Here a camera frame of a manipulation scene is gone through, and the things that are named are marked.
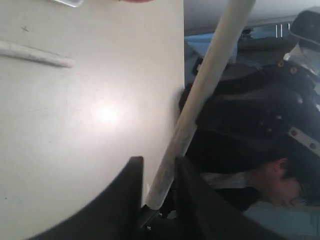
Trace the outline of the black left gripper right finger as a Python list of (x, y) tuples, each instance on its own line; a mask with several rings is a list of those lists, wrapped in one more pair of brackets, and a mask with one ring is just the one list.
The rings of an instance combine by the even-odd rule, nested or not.
[(197, 174), (189, 160), (175, 159), (176, 212), (184, 240), (281, 240), (236, 210)]

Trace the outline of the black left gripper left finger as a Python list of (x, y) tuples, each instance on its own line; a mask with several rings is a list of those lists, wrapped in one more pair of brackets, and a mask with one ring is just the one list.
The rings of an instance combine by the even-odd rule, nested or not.
[(132, 240), (138, 229), (144, 159), (134, 156), (80, 211), (33, 236), (34, 240)]

